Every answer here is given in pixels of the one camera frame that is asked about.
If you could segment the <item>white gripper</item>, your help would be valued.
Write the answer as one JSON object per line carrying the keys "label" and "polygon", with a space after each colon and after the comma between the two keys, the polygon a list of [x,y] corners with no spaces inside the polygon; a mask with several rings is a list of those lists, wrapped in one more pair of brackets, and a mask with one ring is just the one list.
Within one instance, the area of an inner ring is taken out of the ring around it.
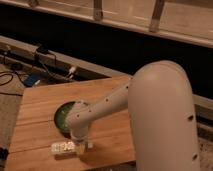
{"label": "white gripper", "polygon": [[80,145],[75,146],[75,151],[77,155],[84,154],[86,150],[86,145],[84,143],[87,142],[88,139],[88,128],[76,128],[71,130],[71,139],[75,144],[81,144],[81,152]]}

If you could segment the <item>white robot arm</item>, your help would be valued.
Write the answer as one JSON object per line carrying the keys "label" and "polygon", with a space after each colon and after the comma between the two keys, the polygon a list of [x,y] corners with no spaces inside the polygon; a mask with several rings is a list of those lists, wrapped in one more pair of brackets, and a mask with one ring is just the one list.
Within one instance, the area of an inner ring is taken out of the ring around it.
{"label": "white robot arm", "polygon": [[152,62],[102,100],[73,110],[66,123],[79,144],[88,126],[127,109],[137,171],[200,171],[193,93],[184,69],[172,61]]}

